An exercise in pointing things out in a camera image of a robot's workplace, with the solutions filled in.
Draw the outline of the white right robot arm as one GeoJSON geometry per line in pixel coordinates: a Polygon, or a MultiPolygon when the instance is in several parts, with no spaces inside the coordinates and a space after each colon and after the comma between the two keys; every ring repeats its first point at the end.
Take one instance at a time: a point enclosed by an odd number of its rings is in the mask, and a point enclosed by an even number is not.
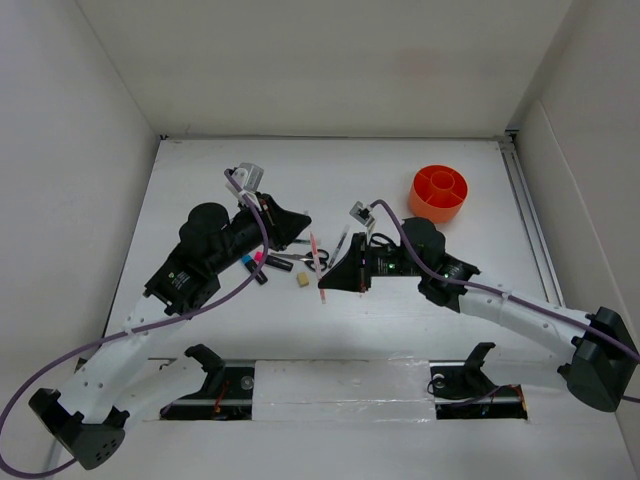
{"type": "Polygon", "coordinates": [[[619,313],[526,299],[448,254],[444,235],[431,221],[413,217],[400,227],[397,244],[379,245],[365,233],[353,235],[347,254],[325,272],[320,288],[365,293],[375,277],[417,276],[418,292],[429,302],[490,321],[547,348],[554,378],[575,398],[599,411],[617,410],[639,363],[619,313]]]}

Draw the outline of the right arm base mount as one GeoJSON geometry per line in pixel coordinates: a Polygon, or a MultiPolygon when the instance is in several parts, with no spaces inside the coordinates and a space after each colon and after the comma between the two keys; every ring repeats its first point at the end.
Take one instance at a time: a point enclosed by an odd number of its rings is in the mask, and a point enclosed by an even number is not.
{"type": "Polygon", "coordinates": [[[477,344],[464,360],[430,363],[426,391],[434,398],[437,420],[527,420],[519,384],[497,385],[482,371],[496,345],[477,344]]]}

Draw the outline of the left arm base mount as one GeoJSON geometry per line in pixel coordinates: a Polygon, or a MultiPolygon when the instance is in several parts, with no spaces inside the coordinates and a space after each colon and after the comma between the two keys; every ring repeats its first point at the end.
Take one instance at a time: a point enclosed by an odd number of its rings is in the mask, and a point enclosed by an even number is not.
{"type": "Polygon", "coordinates": [[[255,363],[226,361],[208,347],[189,347],[185,354],[206,374],[199,389],[160,410],[167,421],[250,421],[253,417],[255,363]]]}

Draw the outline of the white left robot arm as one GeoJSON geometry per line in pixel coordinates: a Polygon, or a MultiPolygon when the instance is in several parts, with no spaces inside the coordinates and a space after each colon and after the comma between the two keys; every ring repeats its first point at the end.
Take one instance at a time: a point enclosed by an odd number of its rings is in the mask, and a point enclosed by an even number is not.
{"type": "Polygon", "coordinates": [[[106,338],[62,387],[38,389],[29,400],[32,411],[76,462],[93,470],[113,456],[142,414],[195,391],[216,394],[225,364],[202,344],[156,376],[134,378],[152,350],[219,291],[222,272],[260,246],[286,249],[310,223],[309,216],[283,209],[268,194],[241,200],[234,216],[218,203],[194,207],[121,331],[106,338]]]}

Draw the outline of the red translucent highlighter pen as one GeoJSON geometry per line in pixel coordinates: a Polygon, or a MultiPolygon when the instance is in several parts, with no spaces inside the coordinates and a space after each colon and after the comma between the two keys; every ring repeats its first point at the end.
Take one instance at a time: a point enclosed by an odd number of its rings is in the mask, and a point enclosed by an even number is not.
{"type": "Polygon", "coordinates": [[[319,250],[318,250],[316,238],[315,238],[315,236],[314,236],[314,234],[313,234],[313,232],[311,230],[309,231],[309,239],[311,239],[311,241],[312,241],[311,253],[312,253],[312,259],[313,259],[313,263],[314,263],[314,270],[315,270],[315,274],[316,274],[316,279],[317,279],[317,286],[318,286],[318,289],[319,289],[319,295],[320,295],[321,303],[323,305],[325,305],[326,304],[326,293],[325,293],[325,290],[320,287],[320,281],[322,279],[322,270],[321,270],[319,250]]]}

